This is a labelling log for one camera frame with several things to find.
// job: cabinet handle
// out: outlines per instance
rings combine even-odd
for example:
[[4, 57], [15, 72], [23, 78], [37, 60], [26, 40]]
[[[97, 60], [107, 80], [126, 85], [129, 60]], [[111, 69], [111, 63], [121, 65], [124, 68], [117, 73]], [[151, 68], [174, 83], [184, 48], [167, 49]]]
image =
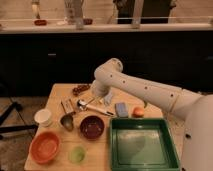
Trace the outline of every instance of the cabinet handle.
[[54, 58], [54, 57], [57, 56], [57, 54], [56, 54], [56, 53], [48, 53], [47, 56], [48, 56], [48, 57], [51, 57], [51, 58]]

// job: bowl rim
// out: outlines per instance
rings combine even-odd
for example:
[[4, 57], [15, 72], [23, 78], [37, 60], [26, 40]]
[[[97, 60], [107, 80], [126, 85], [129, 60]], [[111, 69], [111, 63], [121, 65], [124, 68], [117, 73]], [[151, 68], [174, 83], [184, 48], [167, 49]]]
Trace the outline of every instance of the bowl rim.
[[[86, 136], [85, 132], [82, 130], [82, 129], [83, 129], [83, 128], [82, 128], [82, 127], [83, 127], [83, 124], [84, 124], [85, 121], [88, 120], [89, 118], [96, 118], [96, 119], [98, 119], [98, 120], [100, 121], [101, 125], [103, 126], [103, 128], [101, 129], [100, 134], [99, 134], [97, 137], [95, 137], [95, 138], [89, 138], [88, 136]], [[103, 134], [104, 129], [105, 129], [105, 124], [104, 124], [104, 121], [103, 121], [99, 116], [96, 116], [96, 115], [89, 115], [89, 116], [85, 117], [85, 118], [81, 121], [80, 127], [79, 127], [79, 128], [80, 128], [81, 134], [82, 134], [86, 139], [88, 139], [88, 140], [96, 140], [96, 139], [100, 138], [100, 136]]]
[[[38, 160], [37, 158], [34, 157], [34, 155], [33, 155], [33, 153], [32, 153], [32, 148], [33, 148], [34, 143], [38, 140], [38, 138], [41, 137], [41, 136], [43, 136], [43, 135], [45, 135], [45, 134], [51, 134], [51, 135], [55, 136], [56, 141], [58, 142], [58, 143], [57, 143], [58, 145], [57, 145], [56, 151], [50, 156], [50, 158], [47, 158], [47, 159], [45, 159], [45, 160]], [[56, 134], [56, 133], [53, 132], [53, 131], [44, 131], [44, 132], [40, 133], [39, 135], [36, 135], [36, 136], [33, 138], [32, 142], [30, 143], [30, 148], [29, 148], [30, 156], [31, 156], [31, 158], [32, 158], [36, 163], [38, 163], [38, 164], [45, 164], [45, 163], [48, 163], [48, 162], [50, 162], [52, 159], [54, 159], [55, 156], [58, 154], [60, 143], [61, 143], [61, 140], [60, 140], [58, 134]]]

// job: brown bowl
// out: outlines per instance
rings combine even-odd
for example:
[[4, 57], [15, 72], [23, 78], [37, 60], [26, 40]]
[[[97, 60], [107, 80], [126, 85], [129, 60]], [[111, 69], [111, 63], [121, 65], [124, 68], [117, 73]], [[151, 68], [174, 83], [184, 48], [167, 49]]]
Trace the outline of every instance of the brown bowl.
[[81, 122], [80, 131], [88, 140], [96, 140], [104, 131], [104, 122], [98, 116], [88, 116]]

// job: green tray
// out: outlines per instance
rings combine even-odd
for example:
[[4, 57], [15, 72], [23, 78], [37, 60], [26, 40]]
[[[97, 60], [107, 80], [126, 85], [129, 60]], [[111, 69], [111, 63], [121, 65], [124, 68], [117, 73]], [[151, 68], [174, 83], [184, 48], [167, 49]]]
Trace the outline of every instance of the green tray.
[[179, 171], [180, 164], [164, 119], [111, 119], [112, 171]]

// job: black cabinet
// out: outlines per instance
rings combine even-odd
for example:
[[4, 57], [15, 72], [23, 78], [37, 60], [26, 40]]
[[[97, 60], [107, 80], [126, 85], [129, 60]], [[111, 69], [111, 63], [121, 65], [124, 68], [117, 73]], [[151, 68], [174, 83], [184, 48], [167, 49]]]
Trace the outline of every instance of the black cabinet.
[[128, 75], [213, 91], [212, 39], [212, 31], [0, 35], [0, 94], [5, 86], [23, 96], [48, 95], [54, 83], [91, 83], [113, 57]]

